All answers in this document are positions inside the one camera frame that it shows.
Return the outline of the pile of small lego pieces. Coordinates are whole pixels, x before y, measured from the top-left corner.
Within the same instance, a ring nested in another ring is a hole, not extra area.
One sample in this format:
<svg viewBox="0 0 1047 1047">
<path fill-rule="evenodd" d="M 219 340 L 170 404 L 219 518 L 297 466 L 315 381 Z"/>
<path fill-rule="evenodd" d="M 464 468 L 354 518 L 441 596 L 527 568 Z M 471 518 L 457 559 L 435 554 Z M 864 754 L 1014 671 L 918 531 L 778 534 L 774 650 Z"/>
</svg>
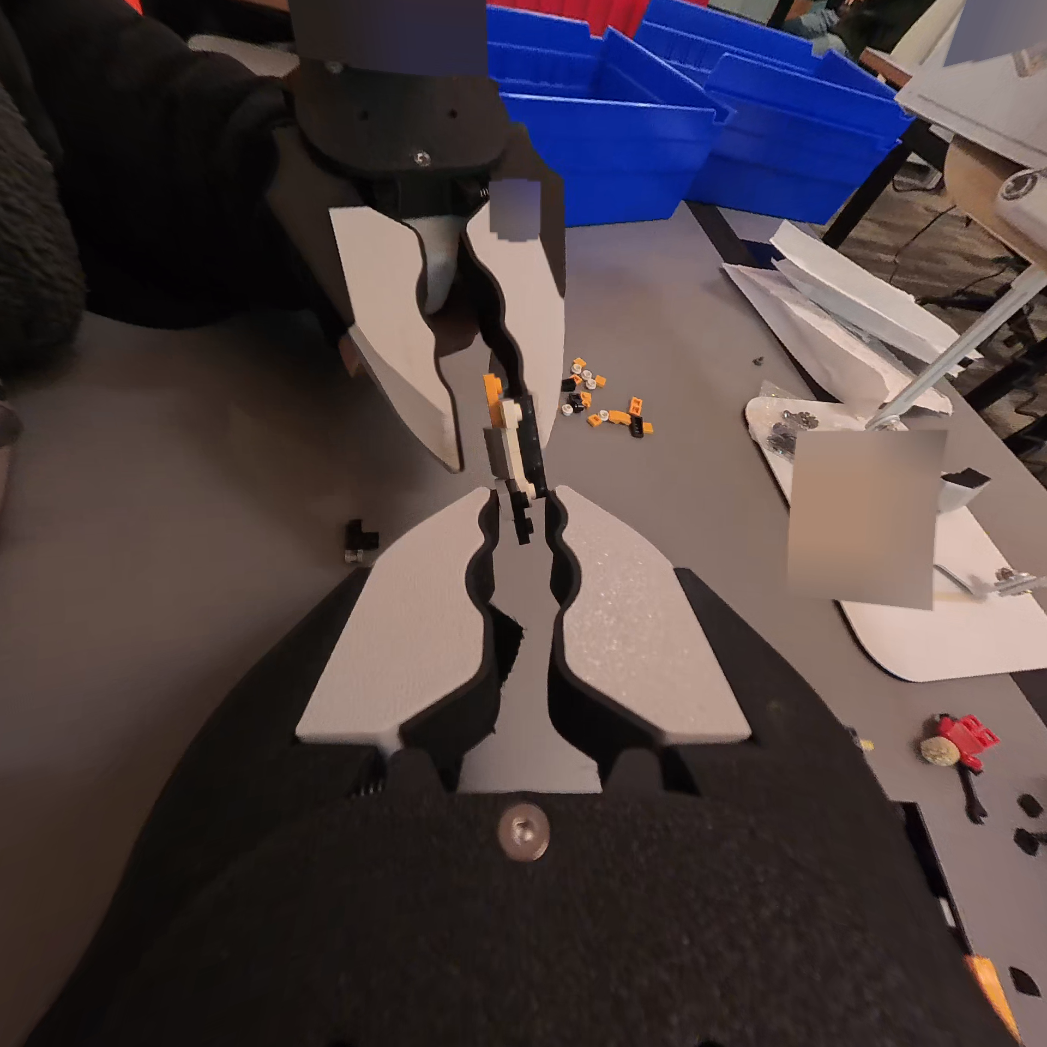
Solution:
<svg viewBox="0 0 1047 1047">
<path fill-rule="evenodd" d="M 625 390 L 590 361 L 574 358 L 565 365 L 558 386 L 554 419 L 576 419 L 589 430 L 619 428 L 632 439 L 650 439 L 655 433 L 646 414 L 646 399 L 626 395 Z"/>
</svg>

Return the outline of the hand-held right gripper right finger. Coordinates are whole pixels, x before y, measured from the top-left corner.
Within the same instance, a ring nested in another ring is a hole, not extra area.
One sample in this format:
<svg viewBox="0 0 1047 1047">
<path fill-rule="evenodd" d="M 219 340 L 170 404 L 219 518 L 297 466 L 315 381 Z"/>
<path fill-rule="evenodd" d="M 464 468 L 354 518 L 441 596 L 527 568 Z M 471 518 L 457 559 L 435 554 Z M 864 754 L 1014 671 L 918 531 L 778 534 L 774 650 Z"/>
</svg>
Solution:
<svg viewBox="0 0 1047 1047">
<path fill-rule="evenodd" d="M 751 727 L 662 554 L 569 487 L 545 500 L 547 713 L 569 745 L 742 743 Z"/>
</svg>

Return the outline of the white paper bag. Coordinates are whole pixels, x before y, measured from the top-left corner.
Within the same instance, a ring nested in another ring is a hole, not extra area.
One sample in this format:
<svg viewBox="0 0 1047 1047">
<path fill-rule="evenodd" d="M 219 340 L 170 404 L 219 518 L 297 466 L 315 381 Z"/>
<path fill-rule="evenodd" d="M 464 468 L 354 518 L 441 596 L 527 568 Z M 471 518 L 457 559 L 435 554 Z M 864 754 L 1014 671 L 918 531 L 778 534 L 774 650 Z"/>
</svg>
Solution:
<svg viewBox="0 0 1047 1047">
<path fill-rule="evenodd" d="M 769 246 L 778 255 L 774 269 L 796 293 L 859 334 L 924 365 L 935 363 L 958 341 L 945 322 L 918 307 L 911 296 L 794 224 L 780 222 Z"/>
<path fill-rule="evenodd" d="M 814 385 L 857 414 L 893 401 L 927 367 L 835 320 L 776 269 L 725 264 L 722 273 Z"/>
</svg>

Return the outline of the blue plastic storage bin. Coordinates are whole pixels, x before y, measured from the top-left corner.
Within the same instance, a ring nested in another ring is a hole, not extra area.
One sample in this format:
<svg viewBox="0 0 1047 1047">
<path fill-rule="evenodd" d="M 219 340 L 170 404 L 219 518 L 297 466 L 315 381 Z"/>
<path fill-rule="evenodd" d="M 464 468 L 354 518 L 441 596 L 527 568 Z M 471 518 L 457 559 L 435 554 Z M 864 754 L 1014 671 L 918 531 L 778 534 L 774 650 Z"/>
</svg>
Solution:
<svg viewBox="0 0 1047 1047">
<path fill-rule="evenodd" d="M 722 58 L 740 58 L 839 87 L 853 87 L 862 77 L 846 58 L 816 57 L 810 42 L 798 37 L 688 3 L 650 3 L 634 44 L 700 87 Z"/>
<path fill-rule="evenodd" d="M 486 8 L 488 75 L 504 95 L 589 98 L 603 40 L 581 21 Z"/>
<path fill-rule="evenodd" d="M 601 40 L 589 98 L 500 98 L 561 177 L 567 228 L 670 219 L 733 113 L 621 33 Z"/>
<path fill-rule="evenodd" d="M 704 93 L 733 116 L 688 201 L 805 224 L 828 222 L 913 122 L 835 53 L 807 71 L 724 55 Z"/>
</svg>

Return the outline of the pile of black lego parts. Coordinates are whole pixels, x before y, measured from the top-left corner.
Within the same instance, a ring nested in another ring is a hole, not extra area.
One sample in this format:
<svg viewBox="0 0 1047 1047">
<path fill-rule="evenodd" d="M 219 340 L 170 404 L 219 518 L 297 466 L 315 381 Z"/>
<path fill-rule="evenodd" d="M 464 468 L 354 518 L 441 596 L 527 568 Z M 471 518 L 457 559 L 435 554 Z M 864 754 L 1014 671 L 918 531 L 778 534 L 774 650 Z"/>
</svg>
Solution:
<svg viewBox="0 0 1047 1047">
<path fill-rule="evenodd" d="M 771 424 L 765 437 L 765 450 L 787 462 L 794 460 L 796 442 L 801 433 L 817 430 L 819 419 L 808 412 L 783 410 Z"/>
</svg>

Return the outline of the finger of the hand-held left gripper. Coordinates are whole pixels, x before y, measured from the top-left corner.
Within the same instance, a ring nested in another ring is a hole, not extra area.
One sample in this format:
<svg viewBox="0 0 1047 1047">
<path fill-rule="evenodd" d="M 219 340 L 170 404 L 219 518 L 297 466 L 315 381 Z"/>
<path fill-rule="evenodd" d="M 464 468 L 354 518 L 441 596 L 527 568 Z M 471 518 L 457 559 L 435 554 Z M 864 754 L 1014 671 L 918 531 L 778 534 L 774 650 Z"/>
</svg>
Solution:
<svg viewBox="0 0 1047 1047">
<path fill-rule="evenodd" d="M 565 314 L 542 242 L 504 241 L 488 222 L 466 224 L 464 237 L 500 293 L 504 307 L 495 331 L 507 334 L 516 347 L 536 428 L 552 428 L 563 377 Z"/>
<path fill-rule="evenodd" d="M 461 473 L 453 403 L 419 300 L 417 231 L 367 206 L 331 208 L 329 222 L 352 314 L 347 334 L 361 363 L 425 451 Z"/>
</svg>

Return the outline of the person's left forearm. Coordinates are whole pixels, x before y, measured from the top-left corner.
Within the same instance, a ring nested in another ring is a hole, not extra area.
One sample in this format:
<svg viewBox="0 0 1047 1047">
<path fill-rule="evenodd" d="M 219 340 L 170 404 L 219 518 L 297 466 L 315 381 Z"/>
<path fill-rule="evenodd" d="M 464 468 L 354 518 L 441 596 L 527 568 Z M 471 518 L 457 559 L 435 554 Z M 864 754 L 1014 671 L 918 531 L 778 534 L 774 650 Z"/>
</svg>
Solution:
<svg viewBox="0 0 1047 1047">
<path fill-rule="evenodd" d="M 1 86 L 55 176 L 86 313 L 187 331 L 246 311 L 343 325 L 266 194 L 289 98 L 127 3 L 1 3 Z"/>
</svg>

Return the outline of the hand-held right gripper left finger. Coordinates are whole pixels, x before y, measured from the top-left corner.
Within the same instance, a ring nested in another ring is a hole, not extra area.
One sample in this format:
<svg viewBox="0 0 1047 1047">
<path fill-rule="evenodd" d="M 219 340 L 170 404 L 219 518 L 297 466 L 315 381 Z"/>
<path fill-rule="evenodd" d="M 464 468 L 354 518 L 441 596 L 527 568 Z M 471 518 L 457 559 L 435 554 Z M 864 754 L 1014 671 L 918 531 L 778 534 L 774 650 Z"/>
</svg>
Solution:
<svg viewBox="0 0 1047 1047">
<path fill-rule="evenodd" d="M 479 487 L 396 540 L 374 563 L 295 727 L 300 743 L 403 747 L 403 729 L 466 686 L 482 662 L 482 615 L 466 592 L 484 545 Z"/>
</svg>

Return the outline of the small lego subassembly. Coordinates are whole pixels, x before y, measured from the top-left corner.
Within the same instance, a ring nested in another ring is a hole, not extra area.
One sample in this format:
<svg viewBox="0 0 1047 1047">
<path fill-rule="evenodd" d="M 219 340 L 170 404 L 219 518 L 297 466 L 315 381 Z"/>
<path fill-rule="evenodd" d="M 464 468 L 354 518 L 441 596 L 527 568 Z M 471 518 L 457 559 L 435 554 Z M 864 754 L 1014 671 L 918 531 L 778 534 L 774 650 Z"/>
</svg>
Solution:
<svg viewBox="0 0 1047 1047">
<path fill-rule="evenodd" d="M 489 473 L 504 484 L 518 545 L 533 536 L 529 509 L 547 496 L 538 421 L 529 394 L 507 395 L 495 374 L 482 376 L 489 426 L 482 430 Z"/>
</svg>

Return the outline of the person's left hand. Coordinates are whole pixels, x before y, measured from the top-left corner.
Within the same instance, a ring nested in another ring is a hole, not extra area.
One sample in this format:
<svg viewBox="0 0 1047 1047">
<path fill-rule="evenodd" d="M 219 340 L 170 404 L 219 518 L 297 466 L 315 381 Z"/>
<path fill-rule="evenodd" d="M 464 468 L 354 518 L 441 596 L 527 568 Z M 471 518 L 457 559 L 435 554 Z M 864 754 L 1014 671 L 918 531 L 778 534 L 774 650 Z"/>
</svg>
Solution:
<svg viewBox="0 0 1047 1047">
<path fill-rule="evenodd" d="M 435 340 L 435 361 L 470 349 L 475 340 L 480 338 L 480 329 L 471 311 L 443 309 L 437 314 L 428 316 L 426 323 Z"/>
</svg>

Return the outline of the red plastic storage bin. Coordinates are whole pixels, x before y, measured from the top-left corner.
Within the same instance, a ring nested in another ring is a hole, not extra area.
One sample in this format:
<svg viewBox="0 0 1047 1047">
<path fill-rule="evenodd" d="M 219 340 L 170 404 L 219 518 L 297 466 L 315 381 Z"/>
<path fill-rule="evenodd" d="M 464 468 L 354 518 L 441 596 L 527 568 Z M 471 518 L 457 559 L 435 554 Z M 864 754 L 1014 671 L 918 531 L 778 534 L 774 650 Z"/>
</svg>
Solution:
<svg viewBox="0 0 1047 1047">
<path fill-rule="evenodd" d="M 650 3 L 561 3 L 561 17 L 587 24 L 590 37 L 614 30 L 634 39 Z"/>
</svg>

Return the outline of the red and tan lego figure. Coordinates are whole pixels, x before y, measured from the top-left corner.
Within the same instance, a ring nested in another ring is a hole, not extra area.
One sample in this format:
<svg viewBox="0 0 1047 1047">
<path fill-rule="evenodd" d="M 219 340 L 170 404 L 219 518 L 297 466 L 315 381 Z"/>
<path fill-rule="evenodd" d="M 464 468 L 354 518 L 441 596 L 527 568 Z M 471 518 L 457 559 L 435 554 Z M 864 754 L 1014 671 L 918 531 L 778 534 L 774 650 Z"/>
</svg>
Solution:
<svg viewBox="0 0 1047 1047">
<path fill-rule="evenodd" d="M 974 716 L 936 714 L 918 756 L 929 767 L 962 769 L 974 778 L 983 772 L 983 754 L 1001 740 Z"/>
</svg>

